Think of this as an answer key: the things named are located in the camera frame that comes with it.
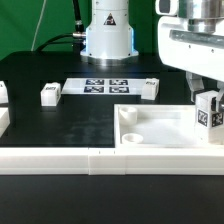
white container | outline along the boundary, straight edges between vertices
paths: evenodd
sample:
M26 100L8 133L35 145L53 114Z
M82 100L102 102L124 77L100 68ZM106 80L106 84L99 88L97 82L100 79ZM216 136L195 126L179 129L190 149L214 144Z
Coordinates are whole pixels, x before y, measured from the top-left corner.
M132 126L119 119L119 110L128 106L138 110L138 121ZM224 145L198 140L195 106L115 105L114 113L113 170L116 156L123 156L125 174L224 175ZM124 144L122 136L127 133L141 135L144 141Z

small white cube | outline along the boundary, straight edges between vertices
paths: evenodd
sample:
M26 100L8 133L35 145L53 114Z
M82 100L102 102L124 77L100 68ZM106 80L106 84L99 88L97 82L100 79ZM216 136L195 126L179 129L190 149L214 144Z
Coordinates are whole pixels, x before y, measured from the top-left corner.
M159 79L146 79L146 82L142 88L141 99L143 100L155 100L159 92Z
M8 92L3 81L0 81L0 103L8 103Z
M61 98L61 85L59 83L47 83L41 91L42 106L57 106Z
M212 99L218 92L209 91L196 96L196 136L204 142L223 144L224 142L224 118L223 113L212 111Z
M0 137L5 132L6 128L9 126L9 111L8 108L0 108Z

white plastic block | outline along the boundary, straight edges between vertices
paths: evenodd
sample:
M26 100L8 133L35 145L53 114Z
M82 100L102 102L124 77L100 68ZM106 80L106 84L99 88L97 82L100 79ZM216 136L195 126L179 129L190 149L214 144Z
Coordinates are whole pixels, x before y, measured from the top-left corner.
M8 92L3 81L0 81L0 103L8 103Z
M209 91L196 96L195 134L203 142L224 143L223 113L211 110L212 99L218 92Z
M125 156L115 149L89 149L90 175L124 175Z
M59 83L47 83L41 91L42 106L57 106L61 98L61 85Z
M159 79L146 79L142 88L141 98L143 100L155 100L159 92Z
M0 148L0 175L88 173L88 148Z
M5 132L9 124L10 120L8 108L0 108L0 137Z

black table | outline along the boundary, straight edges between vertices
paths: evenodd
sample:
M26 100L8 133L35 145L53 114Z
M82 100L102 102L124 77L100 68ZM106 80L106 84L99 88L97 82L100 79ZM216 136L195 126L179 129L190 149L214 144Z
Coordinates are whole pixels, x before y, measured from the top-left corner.
M73 78L160 79L156 101L140 96L64 95L42 108L47 82ZM11 124L1 147L114 147L114 104L191 104L185 73L157 55L102 68L72 53L18 52L0 63ZM207 88L215 82L205 79ZM224 223L222 176L0 176L0 223Z

green wall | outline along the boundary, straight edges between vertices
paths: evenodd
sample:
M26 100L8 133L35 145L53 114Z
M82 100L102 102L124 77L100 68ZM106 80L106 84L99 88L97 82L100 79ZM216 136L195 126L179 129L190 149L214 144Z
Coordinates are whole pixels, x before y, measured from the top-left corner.
M91 0L79 0L85 27L91 22ZM0 0L0 59L15 51L29 51L43 0ZM130 0L130 25L135 29L135 48L141 53L157 52L155 0ZM47 0L36 47L48 39L74 31L72 0ZM48 50L71 51L70 46Z

